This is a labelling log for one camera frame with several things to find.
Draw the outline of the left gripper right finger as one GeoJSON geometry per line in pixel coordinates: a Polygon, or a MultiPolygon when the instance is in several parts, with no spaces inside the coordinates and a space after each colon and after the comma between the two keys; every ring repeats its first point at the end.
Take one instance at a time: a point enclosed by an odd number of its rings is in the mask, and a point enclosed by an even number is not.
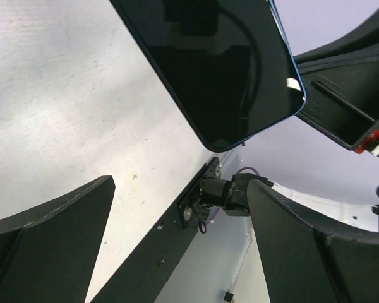
{"type": "Polygon", "coordinates": [[[249,183],[247,197],[271,302],[379,302],[379,233],[260,181],[249,183]]]}

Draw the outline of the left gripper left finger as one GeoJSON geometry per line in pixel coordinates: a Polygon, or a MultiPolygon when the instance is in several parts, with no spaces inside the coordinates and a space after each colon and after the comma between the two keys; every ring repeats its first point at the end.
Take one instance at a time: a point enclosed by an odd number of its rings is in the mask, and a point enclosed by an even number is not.
{"type": "Polygon", "coordinates": [[[0,302],[84,302],[114,192],[105,175],[0,219],[0,302]]]}

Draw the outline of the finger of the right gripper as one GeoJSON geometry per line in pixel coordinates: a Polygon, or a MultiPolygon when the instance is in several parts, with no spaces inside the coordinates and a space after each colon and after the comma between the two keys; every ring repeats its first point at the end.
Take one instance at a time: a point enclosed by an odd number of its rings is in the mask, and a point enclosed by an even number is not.
{"type": "Polygon", "coordinates": [[[379,155],[379,9],[295,62],[307,95],[297,117],[347,150],[379,155]]]}

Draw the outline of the blue phone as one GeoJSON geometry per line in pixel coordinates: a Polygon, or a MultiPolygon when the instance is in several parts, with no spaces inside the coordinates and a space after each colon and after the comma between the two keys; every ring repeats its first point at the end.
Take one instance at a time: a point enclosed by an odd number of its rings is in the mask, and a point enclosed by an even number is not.
{"type": "Polygon", "coordinates": [[[231,150],[304,107],[273,1],[112,5],[208,150],[231,150]]]}

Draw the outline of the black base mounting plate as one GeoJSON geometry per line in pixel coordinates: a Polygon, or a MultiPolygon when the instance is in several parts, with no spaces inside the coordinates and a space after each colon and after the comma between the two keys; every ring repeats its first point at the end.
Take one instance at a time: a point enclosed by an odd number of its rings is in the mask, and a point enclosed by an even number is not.
{"type": "Polygon", "coordinates": [[[216,178],[219,158],[196,173],[170,207],[111,276],[93,302],[154,302],[189,248],[210,209],[200,204],[201,183],[216,178]]]}

